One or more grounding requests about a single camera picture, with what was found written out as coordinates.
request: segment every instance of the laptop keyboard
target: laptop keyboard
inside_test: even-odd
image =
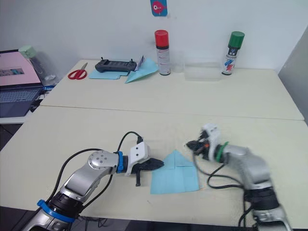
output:
[[[40,90],[0,91],[0,103],[32,101]]]

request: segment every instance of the product label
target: product label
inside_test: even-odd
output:
[[[236,56],[231,56],[227,54],[224,64],[223,64],[222,73],[227,74],[227,75],[231,74],[232,69],[234,68],[234,65],[235,65],[235,60],[236,60]]]
[[[169,49],[159,50],[157,49],[157,61],[159,73],[162,75],[170,74],[170,56]]]

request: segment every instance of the robotic arm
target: robotic arm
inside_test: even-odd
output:
[[[220,137],[217,125],[206,124],[199,139],[188,142],[187,146],[203,159],[224,163],[239,173],[257,231],[292,231],[286,213],[278,203],[266,162],[248,148],[228,143],[221,145]]]
[[[163,166],[160,160],[150,158],[150,148],[145,142],[132,147],[128,156],[122,152],[104,150],[93,152],[83,167],[75,171],[49,203],[40,200],[38,213],[26,224],[23,231],[66,231],[83,209],[100,180],[114,173],[136,174],[140,186],[140,171]]]

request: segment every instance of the scissors handle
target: scissors handle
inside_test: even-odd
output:
[[[68,78],[80,80],[80,79],[84,79],[86,76],[87,76],[86,70],[76,70],[76,71],[71,72],[68,75]]]

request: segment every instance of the sticker on wall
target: sticker on wall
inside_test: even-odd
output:
[[[167,16],[167,0],[151,0],[152,14],[156,17]]]

